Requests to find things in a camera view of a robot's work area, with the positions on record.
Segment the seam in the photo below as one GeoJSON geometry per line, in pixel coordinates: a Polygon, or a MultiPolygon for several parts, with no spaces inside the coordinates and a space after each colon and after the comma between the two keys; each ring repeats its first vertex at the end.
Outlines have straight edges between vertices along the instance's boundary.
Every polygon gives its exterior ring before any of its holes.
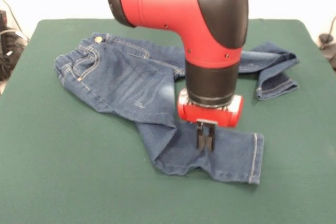
{"type": "Polygon", "coordinates": [[[129,46],[129,47],[132,47],[134,49],[138,49],[138,50],[143,51],[145,53],[145,55],[143,57],[141,57],[143,59],[148,59],[148,57],[149,57],[149,52],[146,49],[142,48],[142,47],[138,47],[136,45],[133,45],[133,44],[125,42],[125,41],[118,40],[116,38],[114,38],[113,41],[115,41],[117,43],[120,43],[120,44],[123,44],[123,45],[126,45],[126,46],[129,46]]]}
{"type": "Polygon", "coordinates": [[[76,67],[77,67],[79,64],[83,63],[83,62],[86,61],[86,60],[95,60],[95,59],[94,59],[92,56],[86,56],[86,57],[84,57],[84,58],[78,59],[78,60],[76,61],[76,63],[74,64],[73,69],[76,69],[76,67]]]}
{"type": "MultiPolygon", "coordinates": [[[[165,164],[164,162],[157,160],[155,162],[159,162],[160,164],[167,166],[167,167],[172,167],[172,168],[182,168],[182,169],[189,169],[188,166],[179,166],[179,165],[171,165],[171,164],[165,164]]],[[[234,174],[234,173],[228,173],[228,172],[224,172],[222,170],[216,171],[217,175],[237,175],[237,176],[247,176],[246,174],[242,174],[242,173],[238,173],[238,174],[234,174]]]]}
{"type": "Polygon", "coordinates": [[[250,71],[250,72],[247,72],[247,73],[255,73],[255,72],[258,72],[258,71],[261,71],[262,69],[249,69],[249,68],[239,68],[240,71],[250,71]]]}
{"type": "MultiPolygon", "coordinates": [[[[128,52],[127,54],[128,54],[128,55],[131,55],[131,56],[135,56],[135,57],[142,58],[142,57],[140,57],[140,56],[138,56],[138,55],[134,55],[134,54],[131,54],[131,53],[129,53],[129,52],[128,52]]],[[[181,69],[179,69],[178,67],[176,67],[176,66],[174,66],[174,65],[171,65],[171,64],[169,64],[169,63],[162,62],[162,61],[159,61],[159,60],[154,60],[154,59],[148,59],[148,60],[150,60],[150,61],[154,61],[155,63],[164,65],[164,66],[166,66],[166,67],[171,67],[171,68],[173,68],[174,70],[176,70],[177,73],[182,73],[182,70],[181,70],[181,69]]]]}
{"type": "Polygon", "coordinates": [[[64,72],[63,72],[63,77],[61,80],[62,85],[64,86],[64,82],[65,82],[65,77],[68,75],[68,73],[71,71],[70,68],[67,68],[64,72]]]}
{"type": "MultiPolygon", "coordinates": [[[[75,80],[78,79],[78,76],[75,75],[75,73],[72,71],[72,69],[70,69],[69,73],[72,74],[72,76],[74,77],[75,80]]],[[[96,93],[94,93],[88,86],[86,86],[86,85],[84,84],[83,81],[78,81],[78,80],[77,80],[77,82],[81,83],[81,84],[82,84],[88,91],[92,92],[92,94],[93,94],[95,97],[97,97],[100,101],[102,101],[102,102],[103,102],[104,104],[106,104],[109,108],[111,108],[112,110],[115,111],[115,109],[114,109],[113,107],[111,107],[108,103],[106,103],[106,101],[105,101],[102,97],[98,96],[98,95],[97,95],[96,93]]],[[[161,114],[166,115],[166,113],[145,113],[145,115],[161,115],[161,114]]]]}
{"type": "Polygon", "coordinates": [[[81,79],[84,79],[89,73],[91,73],[92,71],[94,71],[94,69],[98,66],[98,64],[99,64],[99,62],[100,62],[100,60],[99,60],[99,53],[98,53],[98,51],[96,51],[93,47],[88,47],[88,50],[90,51],[90,52],[92,52],[93,53],[93,55],[95,56],[94,58],[94,64],[93,64],[93,66],[92,67],[90,67],[90,68],[88,68],[87,70],[85,70],[83,73],[82,73],[82,75],[80,76],[81,77],[81,79]]]}
{"type": "Polygon", "coordinates": [[[271,89],[268,89],[268,90],[262,90],[262,88],[258,88],[258,90],[261,90],[262,93],[274,91],[274,90],[282,87],[283,85],[286,85],[286,84],[290,83],[291,81],[292,81],[292,79],[289,79],[288,81],[286,81],[286,82],[284,82],[282,84],[277,85],[275,88],[271,88],[271,89]]]}
{"type": "Polygon", "coordinates": [[[70,63],[67,63],[67,64],[65,64],[65,65],[63,65],[63,66],[61,67],[62,72],[64,72],[67,68],[69,68],[70,65],[71,65],[71,62],[70,62],[70,63]]]}
{"type": "Polygon", "coordinates": [[[248,178],[248,182],[251,184],[252,182],[252,177],[254,174],[254,169],[255,169],[255,162],[256,162],[256,156],[257,156],[257,143],[258,143],[258,138],[257,138],[257,134],[254,134],[254,151],[253,151],[253,158],[252,158],[252,167],[251,167],[251,173],[250,176],[248,178]]]}
{"type": "Polygon", "coordinates": [[[81,44],[78,45],[77,49],[83,50],[87,52],[87,47],[82,46],[81,44]]]}

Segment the black cable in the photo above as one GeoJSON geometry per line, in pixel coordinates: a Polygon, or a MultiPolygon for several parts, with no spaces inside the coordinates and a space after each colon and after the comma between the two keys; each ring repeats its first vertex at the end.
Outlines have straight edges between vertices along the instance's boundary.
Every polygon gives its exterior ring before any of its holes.
{"type": "Polygon", "coordinates": [[[19,41],[21,37],[16,33],[6,33],[4,36],[6,52],[0,52],[0,81],[10,78],[22,52],[25,50],[25,45],[19,41]]]}
{"type": "MultiPolygon", "coordinates": [[[[334,22],[336,20],[336,16],[334,17],[334,19],[332,20],[331,22],[331,26],[330,26],[330,30],[329,30],[329,33],[326,37],[326,39],[324,41],[329,41],[330,40],[330,37],[331,37],[331,34],[332,34],[332,30],[333,30],[333,27],[334,27],[334,22]]],[[[320,49],[323,49],[325,47],[326,44],[328,44],[329,42],[322,42],[322,45],[320,47],[320,49]]]]}
{"type": "Polygon", "coordinates": [[[2,1],[5,3],[5,5],[7,5],[8,9],[9,9],[9,12],[11,13],[11,15],[13,17],[13,20],[15,21],[15,23],[16,23],[17,27],[19,28],[19,30],[21,31],[21,33],[23,33],[18,21],[16,20],[14,14],[13,14],[13,11],[12,11],[11,7],[9,6],[9,4],[5,0],[2,0],[2,1]]]}
{"type": "Polygon", "coordinates": [[[327,40],[330,39],[330,36],[331,36],[331,34],[332,34],[332,30],[333,30],[333,27],[334,27],[334,22],[335,22],[335,20],[336,20],[336,16],[334,17],[334,19],[333,19],[332,22],[331,22],[331,26],[330,26],[330,30],[329,30],[329,33],[328,33],[328,39],[327,39],[327,40]]]}

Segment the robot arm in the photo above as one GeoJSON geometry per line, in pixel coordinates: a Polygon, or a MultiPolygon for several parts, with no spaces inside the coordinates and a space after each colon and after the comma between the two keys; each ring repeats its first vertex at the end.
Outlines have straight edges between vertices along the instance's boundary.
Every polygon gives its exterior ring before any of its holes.
{"type": "Polygon", "coordinates": [[[180,118],[235,127],[243,98],[235,95],[248,26],[248,0],[108,0],[129,27],[171,30],[184,45],[186,89],[180,118]]]}

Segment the blue denim jeans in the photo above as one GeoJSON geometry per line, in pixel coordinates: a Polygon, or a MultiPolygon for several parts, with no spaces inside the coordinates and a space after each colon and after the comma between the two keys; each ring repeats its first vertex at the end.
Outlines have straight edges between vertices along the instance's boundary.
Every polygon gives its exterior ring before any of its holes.
{"type": "MultiPolygon", "coordinates": [[[[257,96],[273,98],[298,85],[282,72],[296,56],[267,43],[244,52],[240,72],[260,72],[257,96]]],[[[214,180],[259,184],[264,137],[216,129],[215,149],[196,148],[196,125],[176,116],[174,82],[184,77],[184,50],[94,33],[55,60],[62,86],[99,113],[133,121],[153,165],[167,175],[201,168],[214,180]]]]}

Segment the green table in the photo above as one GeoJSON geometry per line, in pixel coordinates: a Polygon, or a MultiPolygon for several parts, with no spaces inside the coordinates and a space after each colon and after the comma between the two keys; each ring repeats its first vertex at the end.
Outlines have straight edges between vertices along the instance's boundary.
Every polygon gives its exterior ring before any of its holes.
{"type": "Polygon", "coordinates": [[[181,45],[115,20],[40,22],[0,98],[1,224],[336,223],[336,76],[301,22],[249,23],[245,50],[269,40],[301,61],[287,71],[300,89],[276,99],[255,98],[254,74],[239,78],[238,130],[265,136],[259,186],[166,176],[133,123],[65,91],[54,59],[94,31],[181,45]]]}

